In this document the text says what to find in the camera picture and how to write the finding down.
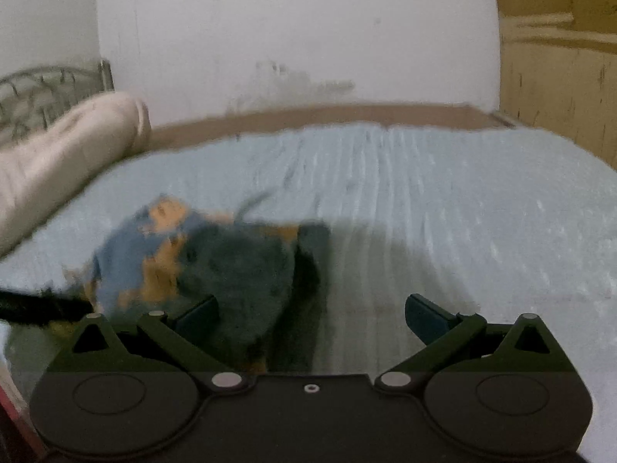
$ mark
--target mattress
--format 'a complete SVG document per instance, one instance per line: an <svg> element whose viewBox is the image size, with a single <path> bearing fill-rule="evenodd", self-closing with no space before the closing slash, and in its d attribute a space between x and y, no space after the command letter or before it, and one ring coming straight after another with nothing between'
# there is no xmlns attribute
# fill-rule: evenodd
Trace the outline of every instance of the mattress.
<svg viewBox="0 0 617 463"><path fill-rule="evenodd" d="M448 131L369 123L247 135L125 161L0 262L2 286L64 283L161 193L248 220L322 220L331 291L315 373L371 376L420 350L405 326L418 292L451 312L541 315L587 383L581 448L617 454L617 174L537 129Z"/></svg>

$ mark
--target screw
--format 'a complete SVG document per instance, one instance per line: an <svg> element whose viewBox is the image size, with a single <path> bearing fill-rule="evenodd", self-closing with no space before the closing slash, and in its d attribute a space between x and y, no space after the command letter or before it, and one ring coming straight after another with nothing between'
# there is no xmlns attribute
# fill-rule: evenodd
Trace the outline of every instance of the screw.
<svg viewBox="0 0 617 463"><path fill-rule="evenodd" d="M405 374L404 372L391 371L381 376L381 382L391 388L402 388L411 383L411 378L409 374Z"/></svg>
<svg viewBox="0 0 617 463"><path fill-rule="evenodd" d="M212 377L212 383L218 388L234 388L242 383L242 376L234 372L220 372Z"/></svg>

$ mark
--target wall stain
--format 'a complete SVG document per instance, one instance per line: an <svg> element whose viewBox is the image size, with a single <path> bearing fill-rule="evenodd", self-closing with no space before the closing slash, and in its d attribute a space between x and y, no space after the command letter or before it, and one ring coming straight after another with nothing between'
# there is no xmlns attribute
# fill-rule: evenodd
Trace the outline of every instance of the wall stain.
<svg viewBox="0 0 617 463"><path fill-rule="evenodd" d="M244 94L228 103L227 115L270 109L324 105L351 100L351 80L314 82L305 71L294 71L275 61L259 61Z"/></svg>

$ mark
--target bed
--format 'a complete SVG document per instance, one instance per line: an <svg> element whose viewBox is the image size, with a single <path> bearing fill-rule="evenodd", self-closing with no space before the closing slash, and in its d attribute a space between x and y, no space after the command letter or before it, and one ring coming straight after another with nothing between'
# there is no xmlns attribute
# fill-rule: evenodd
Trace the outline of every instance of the bed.
<svg viewBox="0 0 617 463"><path fill-rule="evenodd" d="M0 260L0 284L65 283L161 193L247 219L332 230L331 291L315 373L374 377L421 349L419 292L452 312L544 318L595 412L582 454L617 454L617 174L549 132L468 106L324 106L155 130ZM32 378L14 378L24 384Z"/></svg>

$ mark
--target beige pillow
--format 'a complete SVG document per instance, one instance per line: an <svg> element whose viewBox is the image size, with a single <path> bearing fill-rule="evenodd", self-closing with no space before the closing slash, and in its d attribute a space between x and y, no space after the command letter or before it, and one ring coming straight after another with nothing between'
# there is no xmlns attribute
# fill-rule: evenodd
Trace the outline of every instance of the beige pillow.
<svg viewBox="0 0 617 463"><path fill-rule="evenodd" d="M0 149L0 256L108 165L145 149L146 105L123 92L78 104L47 131Z"/></svg>

